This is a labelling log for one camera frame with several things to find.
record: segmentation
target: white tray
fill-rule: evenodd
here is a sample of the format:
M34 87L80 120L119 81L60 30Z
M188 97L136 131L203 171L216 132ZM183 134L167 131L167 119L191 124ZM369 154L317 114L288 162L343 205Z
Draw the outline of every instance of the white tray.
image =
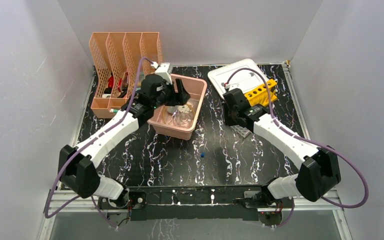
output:
M266 82L269 81L267 76L259 69L257 64L249 58L212 70L208 73L208 79L212 85L214 85L215 90L217 90L217 93L223 100L225 99L223 94L226 93L226 89L224 87L225 82L227 82L234 71L241 68L253 69L260 73ZM232 77L229 82L229 89L232 90L239 88L243 93L247 93L261 84L264 84L264 82L258 75L249 70L242 70Z

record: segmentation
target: marble tabletop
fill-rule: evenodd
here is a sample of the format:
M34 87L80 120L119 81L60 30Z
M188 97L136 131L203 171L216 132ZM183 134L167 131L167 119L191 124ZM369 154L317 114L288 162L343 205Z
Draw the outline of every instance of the marble tabletop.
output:
M246 138L224 125L223 100L207 78L218 66L178 66L174 74L206 80L198 122L190 140L156 134L145 124L127 136L102 161L99 174L127 186L223 186L264 184L274 177L298 173L276 147L254 134ZM274 112L287 127L303 135L282 65L260 69L277 80ZM96 77L81 125L78 142L87 139L109 119L98 119L90 109L98 85Z

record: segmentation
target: purple cable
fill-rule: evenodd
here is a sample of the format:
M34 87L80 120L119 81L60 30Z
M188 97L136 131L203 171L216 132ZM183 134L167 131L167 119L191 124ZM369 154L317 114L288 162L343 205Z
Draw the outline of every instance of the purple cable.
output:
M270 96L270 91L269 91L269 85L267 85L267 82L266 80L263 78L263 76L261 76L261 74L259 72L257 72L256 70L254 69L251 69L251 68L248 68L248 67L243 67L243 68L240 68L236 71L234 71L232 73L232 75L228 78L227 82L226 82L226 85L230 82L230 80L232 79L232 77L239 71L242 71L242 70L248 70L248 71L251 71L255 74L257 74L261 80L264 82L264 85L265 85L265 89L267 89L267 95L268 95L268 108L270 109L270 115L271 115L271 118L273 119L273 122L274 124L276 124L276 126L279 127L279 129L281 129L284 133L288 134L289 136L291 137L294 137L298 140L301 140L303 142L306 142L306 143L309 143L309 144L313 144L313 145L316 145L316 146L319 146L323 149L327 149L329 151L331 151L332 153L336 154L337 156L339 156L340 158L342 158L352 169L354 169L354 171L358 174L358 176L360 177L362 183L363 183L363 186L364 186L364 197L363 199L357 203L357 204L354 204L354 205L344 205L344 204L341 204L341 203L338 203L338 202L334 202L330 199L327 199L326 197L322 196L321 199L325 200L326 202L330 203L330 204L333 204L337 207L340 207L340 208L345 208L345 209L355 209L355 208L359 208L361 206L363 206L366 202L367 202L367 199L369 198L369 186L367 184L367 181L365 179L365 177L363 176L363 173L357 168L357 166L355 166L350 160L348 160L345 156L343 156L340 152L338 152L337 150L331 148L331 147L328 147L326 145L323 145L323 144L320 144L316 141L312 141L312 140L309 140L309 139L305 139L303 137L300 137L300 136L297 136L297 135L294 135L292 132L289 132L288 130L286 130L285 128L283 128L282 126L280 126L278 120L276 119L275 117L275 114L273 113L273 103L272 103L272 98Z
M114 129L115 127L117 127L119 124L121 124L124 119L126 118L127 114L129 113L129 110L132 106L132 103L133 103L133 99L134 99L134 96L135 96L135 93L136 93L136 88L138 87L138 82L139 82L139 77L140 77L140 73L141 73L141 68L142 68L142 62L144 60L147 60L148 62L150 62L152 64L152 61L149 60L147 57L142 57L139 61L139 64L137 66L137 73L136 73L136 79L134 81L134 87L133 87L133 91L131 92L131 97L130 97L130 101L128 102L128 105L127 105L127 108L124 112L124 115L123 117L118 121L116 122L114 125L110 126L109 128L107 128L105 131L103 131L101 134L99 134L98 136L99 137L102 137L104 134L108 133L109 131L111 131L112 129ZM52 200L52 197L54 196L54 193L55 193L55 189L57 188L57 185L58 185L58 182L60 181L60 178L61 176L63 175L63 172L66 170L66 168L68 167L68 165L73 161L73 159L79 155L79 153L81 153L83 150L85 150L87 147L89 147L90 145L94 144L94 142L98 140L97 137L95 137L94 139L90 140L88 143L86 143L83 147L81 147L79 150L77 150L70 158L68 158L68 160L65 162L65 164L62 166L61 170L59 170L58 172L58 175L56 176L55 178L55 181L53 182L53 185L52 185L52 188L50 189L50 192L47 196L47 199L46 199L46 204L45 204L45 218L49 219L49 218L52 218L53 216L55 216L55 214L59 213L63 208L65 208L68 204L70 204L72 201L78 199L80 196L77 195L75 197L73 197L72 199L68 200L66 203L64 203L62 206L60 206L57 210L55 210L53 213L49 214L49 207L50 207L50 204L51 204L51 200ZM102 213L102 211L98 208L98 206L96 205L96 202L95 200L93 199L92 197L92 202L93 204L95 205L95 208L99 211L99 213L107 220L107 222L110 223L110 225L114 225L114 223L110 222L104 215L104 213Z

